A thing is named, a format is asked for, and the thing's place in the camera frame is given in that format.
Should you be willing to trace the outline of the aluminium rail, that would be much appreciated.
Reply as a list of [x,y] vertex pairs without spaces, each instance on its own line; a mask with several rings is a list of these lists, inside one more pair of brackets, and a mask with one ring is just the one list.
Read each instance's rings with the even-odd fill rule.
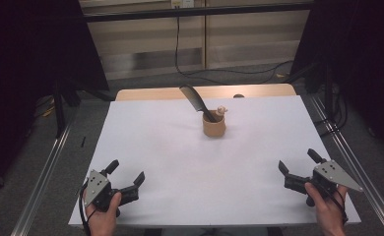
[[328,120],[326,115],[325,105],[318,96],[313,96],[310,98],[313,106],[315,107],[318,115],[324,119],[325,127],[327,128],[327,133],[332,137],[334,143],[338,147],[341,155],[343,156],[347,166],[354,178],[359,182],[360,186],[363,188],[363,192],[367,197],[371,207],[379,218],[380,222],[384,227],[384,198],[378,192],[375,185],[372,183],[371,179],[367,175],[365,169],[362,167],[357,156],[353,152],[352,148],[346,141],[344,135],[341,133],[341,130],[333,123]]
[[41,205],[42,198],[47,189],[48,183],[56,166],[56,163],[60,157],[62,149],[64,148],[71,125],[68,124],[55,139],[53,147],[49,153],[49,156],[43,166],[43,169],[35,183],[32,193],[20,214],[19,219],[10,236],[28,236],[28,233],[32,227],[33,220]]

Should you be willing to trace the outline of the black metal stand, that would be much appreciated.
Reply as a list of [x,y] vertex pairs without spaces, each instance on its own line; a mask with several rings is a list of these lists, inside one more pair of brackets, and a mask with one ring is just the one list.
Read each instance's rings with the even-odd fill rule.
[[63,101],[70,107],[77,107],[81,99],[77,95],[76,83],[71,79],[57,79],[53,89],[54,108],[56,112],[57,133],[59,138],[66,128],[66,120],[63,110]]

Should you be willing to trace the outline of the black curtain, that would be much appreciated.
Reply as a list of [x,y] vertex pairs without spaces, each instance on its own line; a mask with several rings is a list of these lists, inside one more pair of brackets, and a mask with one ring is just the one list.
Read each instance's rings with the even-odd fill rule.
[[333,81],[384,142],[384,0],[313,0],[291,67]]
[[80,0],[0,0],[0,177],[17,155],[37,101],[108,83]]

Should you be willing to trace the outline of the person's left hand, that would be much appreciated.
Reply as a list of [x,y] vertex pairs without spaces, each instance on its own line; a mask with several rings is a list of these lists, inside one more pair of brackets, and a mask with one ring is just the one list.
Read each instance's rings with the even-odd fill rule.
[[96,207],[89,205],[85,208],[91,236],[113,236],[116,228],[116,212],[122,195],[116,193],[110,201],[107,212],[97,211]]

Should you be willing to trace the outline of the white board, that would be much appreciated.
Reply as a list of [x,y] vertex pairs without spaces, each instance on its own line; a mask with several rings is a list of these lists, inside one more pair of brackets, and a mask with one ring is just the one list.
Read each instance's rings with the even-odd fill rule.
[[223,105],[226,131],[203,132],[186,99],[111,103],[90,167],[119,165],[110,175],[124,188],[139,175],[138,201],[123,206],[118,224],[139,227],[282,226],[312,223],[306,197],[284,186],[278,165],[311,175],[308,156],[327,152],[297,96],[209,99]]

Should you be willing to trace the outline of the tan cup with figurine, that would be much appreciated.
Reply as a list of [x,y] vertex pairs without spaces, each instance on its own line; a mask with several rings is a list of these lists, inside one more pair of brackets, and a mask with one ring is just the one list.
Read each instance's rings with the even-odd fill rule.
[[227,109],[224,106],[219,106],[215,110],[210,110],[210,113],[215,118],[215,122],[211,122],[206,115],[203,115],[203,132],[210,138],[220,138],[224,135],[226,129],[224,116]]

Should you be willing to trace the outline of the white power outlet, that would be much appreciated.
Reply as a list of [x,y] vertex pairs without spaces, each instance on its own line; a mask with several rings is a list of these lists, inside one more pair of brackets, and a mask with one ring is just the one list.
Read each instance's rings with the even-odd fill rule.
[[181,8],[194,8],[194,0],[170,0],[172,9],[181,9]]

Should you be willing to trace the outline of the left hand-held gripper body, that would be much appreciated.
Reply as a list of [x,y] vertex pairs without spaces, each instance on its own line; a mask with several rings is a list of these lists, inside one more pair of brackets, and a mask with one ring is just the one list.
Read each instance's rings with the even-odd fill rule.
[[101,212],[109,210],[110,202],[119,190],[111,187],[107,175],[106,170],[98,172],[93,169],[90,172],[84,199],[85,208],[94,207]]

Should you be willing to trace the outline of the wooden table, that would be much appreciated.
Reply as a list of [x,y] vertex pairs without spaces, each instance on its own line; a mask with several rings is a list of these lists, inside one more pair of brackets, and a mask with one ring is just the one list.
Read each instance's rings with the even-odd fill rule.
[[[293,86],[289,84],[208,86],[195,87],[195,90],[203,98],[233,98],[238,93],[243,94],[245,97],[296,95]],[[115,100],[168,100],[184,98],[185,95],[179,88],[135,88],[120,90]]]

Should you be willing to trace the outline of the black horizontal bar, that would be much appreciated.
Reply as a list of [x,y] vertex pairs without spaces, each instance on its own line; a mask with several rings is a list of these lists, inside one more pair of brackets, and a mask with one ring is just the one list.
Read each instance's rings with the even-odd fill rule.
[[295,3],[260,4],[260,5],[201,7],[201,8],[178,9],[178,10],[169,9],[169,10],[151,10],[151,11],[140,11],[140,12],[125,12],[125,13],[85,14],[83,16],[83,20],[86,23],[97,23],[97,22],[163,19],[163,18],[231,15],[231,14],[303,11],[303,10],[310,10],[314,5],[315,5],[314,1],[308,1],[308,2],[295,2]]

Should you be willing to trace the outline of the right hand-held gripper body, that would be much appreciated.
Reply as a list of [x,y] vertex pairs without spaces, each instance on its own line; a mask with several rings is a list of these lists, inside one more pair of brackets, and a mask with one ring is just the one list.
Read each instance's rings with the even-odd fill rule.
[[362,192],[363,188],[351,177],[351,175],[335,160],[323,160],[318,163],[308,180],[323,199],[335,200],[334,194],[339,186]]

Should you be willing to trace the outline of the person's right hand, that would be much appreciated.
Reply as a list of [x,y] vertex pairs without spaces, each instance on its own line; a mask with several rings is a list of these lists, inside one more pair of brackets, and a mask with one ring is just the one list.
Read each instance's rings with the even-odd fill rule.
[[316,208],[316,219],[324,236],[346,236],[343,214],[332,200],[324,200],[311,184],[304,185]]

